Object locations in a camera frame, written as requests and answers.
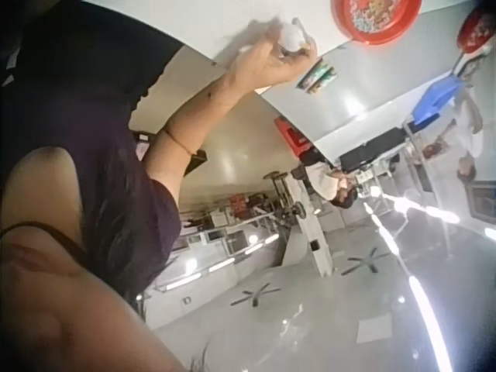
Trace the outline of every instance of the thin bracelet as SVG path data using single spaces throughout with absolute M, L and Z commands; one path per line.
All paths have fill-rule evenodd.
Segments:
M 195 153 L 192 153 L 185 145 L 183 145 L 181 142 L 179 142 L 174 136 L 172 136 L 171 132 L 169 132 L 167 127 L 162 128 L 162 130 L 169 136 L 171 140 L 173 140 L 179 147 L 181 147 L 186 153 L 192 157 L 195 155 Z

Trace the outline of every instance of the person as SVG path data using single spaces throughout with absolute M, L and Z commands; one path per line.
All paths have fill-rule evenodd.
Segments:
M 466 153 L 458 160 L 456 175 L 464 184 L 469 184 L 476 177 L 474 159 L 482 154 L 484 143 L 483 119 L 475 103 L 474 87 L 466 82 L 451 105 L 453 120 L 422 152 L 428 160 L 445 153 L 451 146 L 461 145 Z
M 2 88 L 2 358 L 15 370 L 179 371 L 133 311 L 180 232 L 190 156 L 256 88 L 291 81 L 270 27 L 136 156 L 129 118 L 181 45 L 124 15 L 62 1 L 22 35 Z
M 358 198 L 353 177 L 335 168 L 314 146 L 299 158 L 317 194 L 339 208 L 348 209 L 353 205 Z

